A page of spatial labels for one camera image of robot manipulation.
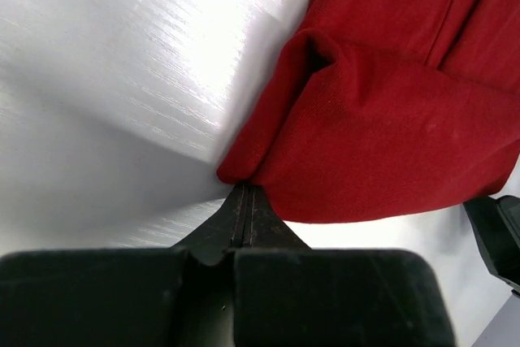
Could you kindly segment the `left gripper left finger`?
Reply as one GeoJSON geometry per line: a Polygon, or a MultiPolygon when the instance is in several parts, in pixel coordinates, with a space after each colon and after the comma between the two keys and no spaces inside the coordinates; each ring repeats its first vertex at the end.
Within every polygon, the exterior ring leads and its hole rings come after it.
{"type": "Polygon", "coordinates": [[[38,250],[1,258],[3,346],[164,346],[192,254],[236,240],[246,187],[171,248],[38,250]]]}

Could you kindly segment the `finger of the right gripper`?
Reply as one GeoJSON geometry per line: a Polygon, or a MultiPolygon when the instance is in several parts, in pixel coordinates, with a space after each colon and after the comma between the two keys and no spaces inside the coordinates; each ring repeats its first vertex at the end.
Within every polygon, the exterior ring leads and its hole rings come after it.
{"type": "Polygon", "coordinates": [[[477,197],[463,206],[488,271],[519,294],[519,198],[477,197]]]}

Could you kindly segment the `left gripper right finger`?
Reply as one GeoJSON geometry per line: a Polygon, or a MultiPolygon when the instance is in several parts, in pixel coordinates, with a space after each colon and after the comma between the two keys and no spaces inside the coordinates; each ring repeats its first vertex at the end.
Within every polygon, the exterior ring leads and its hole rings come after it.
{"type": "Polygon", "coordinates": [[[403,249],[307,248],[259,188],[238,188],[238,346],[453,346],[433,270],[403,249]]]}

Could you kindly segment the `red t shirt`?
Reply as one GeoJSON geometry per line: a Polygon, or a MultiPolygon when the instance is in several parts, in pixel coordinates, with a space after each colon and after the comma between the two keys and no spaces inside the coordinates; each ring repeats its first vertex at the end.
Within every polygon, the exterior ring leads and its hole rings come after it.
{"type": "Polygon", "coordinates": [[[310,0],[217,170],[285,220],[499,192],[519,156],[519,0],[310,0]]]}

